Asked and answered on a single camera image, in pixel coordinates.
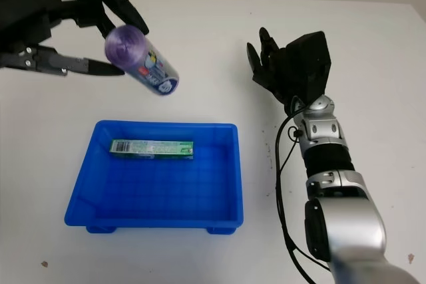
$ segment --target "white table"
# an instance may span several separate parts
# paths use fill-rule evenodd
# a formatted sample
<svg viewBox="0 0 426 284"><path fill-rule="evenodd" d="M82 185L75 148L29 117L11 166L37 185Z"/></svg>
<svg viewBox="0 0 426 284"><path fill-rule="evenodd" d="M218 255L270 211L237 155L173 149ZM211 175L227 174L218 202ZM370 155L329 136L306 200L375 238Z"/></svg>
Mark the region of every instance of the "white table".
<svg viewBox="0 0 426 284"><path fill-rule="evenodd" d="M156 96L129 76L0 71L0 283L304 283L288 257L275 205L272 146L284 112L252 82L246 58L247 41L260 48L261 26L282 47L303 34L325 32L332 59L326 92L385 221L386 256L426 283L426 25L411 6L131 1L150 27L149 39L180 73L171 96ZM73 22L54 29L47 45L105 61L98 31ZM102 119L236 124L242 227L219 236L203 229L95 235L66 226L89 138ZM282 141L284 156L290 141ZM304 248L305 181L297 151L283 189L290 232ZM300 261L317 283L332 283L329 273Z"/></svg>

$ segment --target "wire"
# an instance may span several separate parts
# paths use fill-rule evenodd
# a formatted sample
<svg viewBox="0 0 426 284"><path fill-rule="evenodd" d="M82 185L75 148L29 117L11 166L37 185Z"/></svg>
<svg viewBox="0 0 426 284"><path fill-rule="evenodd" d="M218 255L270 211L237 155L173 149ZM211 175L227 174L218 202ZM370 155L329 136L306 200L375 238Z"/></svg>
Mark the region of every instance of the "wire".
<svg viewBox="0 0 426 284"><path fill-rule="evenodd" d="M294 132L293 132L293 138L292 138L292 136L290 135L290 130L291 129L293 129L294 130ZM297 142L297 143L299 143L299 141L298 141L298 137L299 137L299 130L298 130L298 128L297 127L295 127L295 126L291 126L291 127L289 127L288 128L288 130L287 130L287 135L288 135L288 138L291 140L291 141L293 141L293 142Z"/></svg>
<svg viewBox="0 0 426 284"><path fill-rule="evenodd" d="M303 112L306 109L306 107L304 108L300 108L299 110L293 112L291 115L289 115L282 123L280 128L278 129L278 133L276 136L276 140L275 140L275 165L276 165L276 203L277 203L277 210L278 210L278 216L280 217L280 221L281 221L281 227L283 230L283 234L284 234L284 241L286 243L286 247L288 250L288 253L290 255L290 258L292 259L294 265L296 266L296 269L299 271L299 273L303 276L303 278L309 283L309 284L316 284L311 278L310 276L305 272L305 270L303 269L303 267L299 264L299 261L296 259L296 256L294 255L294 250L299 251L304 257L308 258L310 261L314 262L315 264L323 267L324 269L327 269L329 271L329 268L322 265L321 263L319 263L318 261L316 261L315 259L313 259L312 257L310 257L309 255L305 254L293 241L293 239L290 237L289 233L288 233L288 228L287 228L287 222L286 222L286 214L284 212L284 205L283 205L283 200L282 200L282 191L281 191L281 173L282 170L284 169L284 166L287 164L288 160L290 159L290 156L296 146L296 144L298 143L298 137L296 136L295 139L292 139L290 137L290 130L292 128L295 128L297 130L296 127L290 127L287 131L288 136L290 137L290 140L292 140L293 146L292 149L290 150L290 152L287 155L287 158L284 160L284 163L282 166L280 166L280 138L282 135L282 131L284 129L284 127L286 126L286 124L292 119L294 118L297 114Z"/></svg>

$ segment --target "purple bottle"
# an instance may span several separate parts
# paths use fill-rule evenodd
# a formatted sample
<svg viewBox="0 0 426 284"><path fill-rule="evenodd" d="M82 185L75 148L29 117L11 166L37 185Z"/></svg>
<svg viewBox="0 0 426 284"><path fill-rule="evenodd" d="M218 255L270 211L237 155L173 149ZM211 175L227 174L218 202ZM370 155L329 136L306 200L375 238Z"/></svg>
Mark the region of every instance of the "purple bottle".
<svg viewBox="0 0 426 284"><path fill-rule="evenodd" d="M136 27L113 29L105 39L105 55L157 94L170 94L178 86L178 73Z"/></svg>

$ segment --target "blue bin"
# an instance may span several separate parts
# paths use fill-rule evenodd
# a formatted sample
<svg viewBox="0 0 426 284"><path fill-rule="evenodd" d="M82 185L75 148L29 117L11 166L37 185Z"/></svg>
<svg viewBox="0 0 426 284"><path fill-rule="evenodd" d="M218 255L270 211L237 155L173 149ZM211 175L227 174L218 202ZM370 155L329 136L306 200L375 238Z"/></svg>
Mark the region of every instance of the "blue bin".
<svg viewBox="0 0 426 284"><path fill-rule="evenodd" d="M194 159L121 158L114 139L193 141ZM65 223L90 233L118 227L198 227L232 234L243 222L233 124L103 120L93 131Z"/></svg>

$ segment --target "green box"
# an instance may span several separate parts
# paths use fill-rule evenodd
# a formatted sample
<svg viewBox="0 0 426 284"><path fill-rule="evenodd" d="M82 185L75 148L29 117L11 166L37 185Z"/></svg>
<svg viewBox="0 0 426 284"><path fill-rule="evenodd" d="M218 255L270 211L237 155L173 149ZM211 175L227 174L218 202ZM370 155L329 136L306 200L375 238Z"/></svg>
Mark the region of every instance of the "green box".
<svg viewBox="0 0 426 284"><path fill-rule="evenodd" d="M109 152L126 157L193 159L194 143L185 141L113 140Z"/></svg>

